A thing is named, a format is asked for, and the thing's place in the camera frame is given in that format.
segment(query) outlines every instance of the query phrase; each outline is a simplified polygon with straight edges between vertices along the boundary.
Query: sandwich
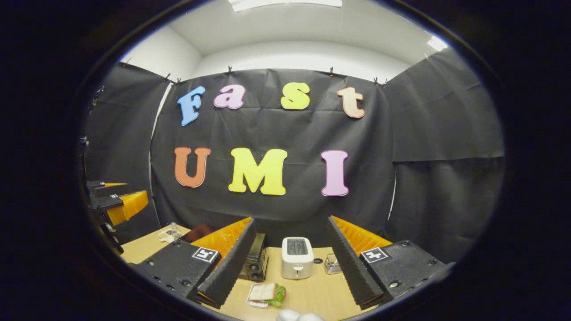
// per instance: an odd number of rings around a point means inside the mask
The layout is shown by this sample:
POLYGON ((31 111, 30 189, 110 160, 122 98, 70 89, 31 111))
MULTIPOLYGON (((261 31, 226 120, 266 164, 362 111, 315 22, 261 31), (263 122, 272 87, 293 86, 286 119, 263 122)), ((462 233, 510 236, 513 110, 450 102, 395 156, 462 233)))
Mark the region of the sandwich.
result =
POLYGON ((286 297, 286 288, 277 284, 260 284, 252 288, 248 300, 266 302, 274 307, 281 307, 286 297))

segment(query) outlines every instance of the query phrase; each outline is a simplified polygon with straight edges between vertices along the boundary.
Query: black box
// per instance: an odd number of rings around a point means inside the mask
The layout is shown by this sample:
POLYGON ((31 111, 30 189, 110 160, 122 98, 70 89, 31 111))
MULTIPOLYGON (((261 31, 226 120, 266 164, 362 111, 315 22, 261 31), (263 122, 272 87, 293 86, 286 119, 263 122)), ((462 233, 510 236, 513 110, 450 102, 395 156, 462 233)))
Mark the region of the black box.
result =
POLYGON ((446 266, 409 240, 363 251, 359 258, 388 300, 414 290, 446 266))
POLYGON ((133 268, 165 291, 195 300, 220 258, 217 251, 175 241, 133 268))
POLYGON ((270 258, 266 255, 266 234, 257 233, 250 248, 239 278, 253 281, 264 281, 268 271, 270 258))
POLYGON ((93 188, 93 193, 95 197, 102 198, 111 195, 126 195, 131 192, 129 184, 119 184, 111 186, 95 186, 93 188))

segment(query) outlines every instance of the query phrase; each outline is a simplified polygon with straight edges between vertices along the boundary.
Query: black fabric curtain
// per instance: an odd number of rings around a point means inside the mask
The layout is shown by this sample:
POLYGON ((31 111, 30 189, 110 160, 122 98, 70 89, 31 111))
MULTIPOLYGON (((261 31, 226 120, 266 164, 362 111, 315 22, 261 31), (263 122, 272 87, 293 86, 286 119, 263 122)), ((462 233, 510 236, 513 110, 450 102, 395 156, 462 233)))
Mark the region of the black fabric curtain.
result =
POLYGON ((152 142, 167 82, 118 65, 104 85, 87 124, 88 178, 149 191, 149 149, 151 153, 157 213, 149 205, 119 226, 124 240, 170 222, 189 228, 207 223, 217 229, 253 216, 270 246, 281 246, 287 236, 304 236, 323 247, 328 246, 325 219, 335 215, 394 242, 409 239, 450 262, 459 260, 483 232, 501 188, 504 147, 494 103, 476 73, 451 49, 423 59, 385 86, 282 69, 190 79, 170 90, 152 142), (290 82, 310 87, 306 109, 281 106, 282 88, 290 82), (226 85, 246 88, 242 107, 214 106, 226 85), (177 100, 198 86, 206 89, 199 116, 181 126, 177 100), (350 118, 343 111, 337 91, 346 87, 363 95, 358 106, 364 117, 350 118), (176 147, 192 149, 189 176, 196 171, 194 150, 211 150, 199 187, 176 181, 176 147), (270 149, 285 150, 286 194, 264 195, 259 188, 255 193, 229 191, 234 169, 230 152, 238 147, 250 149, 257 163, 270 149), (325 162, 320 153, 325 150, 349 155, 344 164, 346 196, 321 195, 325 162))
POLYGON ((385 93, 396 191, 384 236, 457 261, 484 231, 504 176, 494 103, 452 49, 391 79, 385 93))
POLYGON ((494 103, 452 49, 406 69, 384 92, 391 107, 393 161, 504 156, 494 103))
POLYGON ((409 239, 445 263, 458 261, 484 231, 503 173, 503 157, 397 163, 383 236, 409 239))
MULTIPOLYGON (((102 84, 96 105, 87 118, 88 180, 128 183, 132 192, 151 196, 148 154, 151 132, 160 100, 168 83, 147 70, 118 63, 102 84)), ((159 228, 151 202, 130 220, 118 224, 121 243, 159 228)))
POLYGON ((152 186, 161 224, 180 222, 188 227, 207 223, 221 228, 253 216, 258 232, 270 246, 281 246, 287 236, 307 237, 313 246, 328 246, 325 221, 330 215, 379 233, 391 206, 394 187, 390 111, 380 86, 354 77, 308 70, 246 70, 191 79, 173 87, 159 114, 151 145, 152 186), (304 110, 286 110, 280 104, 282 88, 290 82, 310 87, 304 110), (213 105, 223 86, 246 88, 244 105, 231 110, 213 105), (181 126, 177 100, 198 86, 206 92, 198 118, 181 126), (343 111, 337 91, 354 87, 362 93, 360 119, 343 111), (206 179, 197 188, 179 184, 174 175, 174 149, 189 147, 187 172, 196 171, 194 150, 211 150, 206 179), (285 195, 231 192, 237 147, 252 151, 260 162, 270 149, 288 153, 283 165, 285 195), (344 150, 345 185, 349 194, 325 197, 325 162, 321 152, 344 150))

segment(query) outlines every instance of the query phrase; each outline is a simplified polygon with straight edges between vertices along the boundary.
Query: ceiling light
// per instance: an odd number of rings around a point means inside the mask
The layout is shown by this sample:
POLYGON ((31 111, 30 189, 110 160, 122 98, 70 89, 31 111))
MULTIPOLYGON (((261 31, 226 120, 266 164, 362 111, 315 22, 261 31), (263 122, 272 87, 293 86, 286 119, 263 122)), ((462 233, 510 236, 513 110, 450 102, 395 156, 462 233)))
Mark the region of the ceiling light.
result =
POLYGON ((432 36, 432 38, 428 41, 428 45, 436 49, 436 51, 442 51, 442 49, 448 48, 448 45, 444 41, 436 38, 435 36, 432 36))
POLYGON ((341 0, 228 0, 234 12, 240 12, 256 7, 282 5, 285 3, 310 3, 341 8, 341 0))

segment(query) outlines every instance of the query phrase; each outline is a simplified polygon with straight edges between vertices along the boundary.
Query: black speaker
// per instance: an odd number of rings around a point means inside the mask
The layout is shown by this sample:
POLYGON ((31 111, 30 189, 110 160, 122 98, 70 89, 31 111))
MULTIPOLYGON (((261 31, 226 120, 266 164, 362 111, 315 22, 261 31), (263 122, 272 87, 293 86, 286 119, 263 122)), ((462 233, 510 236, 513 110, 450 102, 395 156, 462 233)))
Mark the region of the black speaker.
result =
POLYGON ((266 255, 266 234, 257 233, 239 277, 252 281, 264 281, 269 260, 270 258, 266 255))

